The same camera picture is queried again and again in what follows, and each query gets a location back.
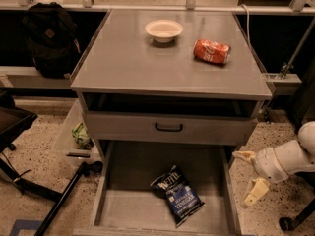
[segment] white cable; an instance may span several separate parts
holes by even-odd
[[[246,22],[246,28],[247,28],[247,44],[249,47],[249,50],[252,51],[252,45],[250,43],[250,34],[249,34],[249,10],[247,8],[247,6],[245,4],[241,4],[240,5],[245,11],[246,11],[246,15],[247,15],[247,22]]]

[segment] drawer bottom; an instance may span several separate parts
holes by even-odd
[[[172,165],[181,168],[206,204],[178,228],[166,199],[150,187]],[[114,142],[107,181],[96,199],[95,228],[89,231],[93,235],[236,235],[226,168],[221,147]],[[75,235],[92,234],[77,230]]]

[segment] drawer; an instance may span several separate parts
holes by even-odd
[[[95,139],[239,146],[257,122],[252,118],[209,118],[88,112],[85,123]]]
[[[237,235],[239,221],[222,147],[110,142],[91,227],[74,235]],[[205,206],[176,228],[166,199],[150,187],[173,165]]]

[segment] cabinet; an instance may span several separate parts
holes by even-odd
[[[272,93],[234,16],[163,10],[107,15],[71,85],[105,163],[91,228],[75,234],[237,234],[225,150],[247,142]],[[168,44],[154,42],[145,26],[159,19],[177,21],[183,33]],[[200,38],[229,44],[229,62],[196,60]],[[177,229],[167,204],[149,187],[173,163],[208,203]]]

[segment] black backpack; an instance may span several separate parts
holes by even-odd
[[[65,78],[81,56],[77,25],[57,3],[38,3],[22,17],[22,31],[32,61],[46,78]]]

